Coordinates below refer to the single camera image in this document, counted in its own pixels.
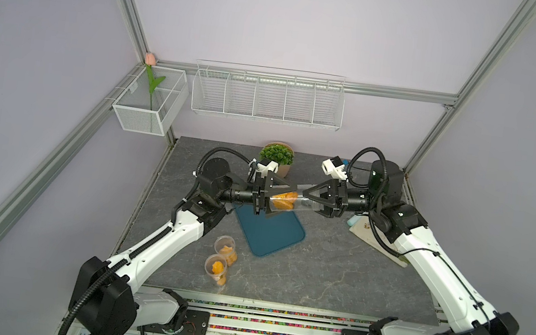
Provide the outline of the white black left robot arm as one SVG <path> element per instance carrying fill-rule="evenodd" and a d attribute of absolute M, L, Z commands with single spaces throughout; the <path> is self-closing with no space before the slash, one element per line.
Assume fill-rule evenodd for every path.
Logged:
<path fill-rule="evenodd" d="M 111 258 L 92 257 L 80 268 L 67 316 L 57 335 L 80 322 L 88 335 L 125 335 L 132 326 L 182 331 L 188 304 L 172 289 L 145 294 L 145 281 L 165 262 L 207 235 L 227 215 L 226 205 L 271 213 L 275 196 L 298 190 L 277 174 L 275 163 L 254 161 L 239 151 L 208 151 L 193 173 L 194 184 L 171 211 L 170 220 Z"/>

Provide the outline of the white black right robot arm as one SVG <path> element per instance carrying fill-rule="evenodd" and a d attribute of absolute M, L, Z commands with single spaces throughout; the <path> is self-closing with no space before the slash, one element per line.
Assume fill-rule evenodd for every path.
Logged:
<path fill-rule="evenodd" d="M 344 212 L 364 215 L 377 240 L 389 254 L 406 258 L 429 288 L 446 316 L 442 327 L 410 325 L 387 317 L 370 325 L 368 335 L 517 335 L 513 315 L 500 312 L 471 286 L 434 237 L 428 222 L 415 206 L 405 202 L 404 172 L 383 152 L 367 147 L 355 155 L 377 155 L 365 183 L 353 179 L 354 161 L 335 156 L 321 167 L 329 180 L 307 189 L 324 217 Z"/>

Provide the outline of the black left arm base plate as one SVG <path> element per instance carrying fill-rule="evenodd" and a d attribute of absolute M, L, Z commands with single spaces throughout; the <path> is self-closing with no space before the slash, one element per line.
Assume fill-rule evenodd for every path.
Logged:
<path fill-rule="evenodd" d="M 168 323 L 149 324 L 145 330 L 149 333 L 169 335 L 206 335 L 209 330 L 211 313 L 205 310 L 187 309 L 179 311 Z"/>

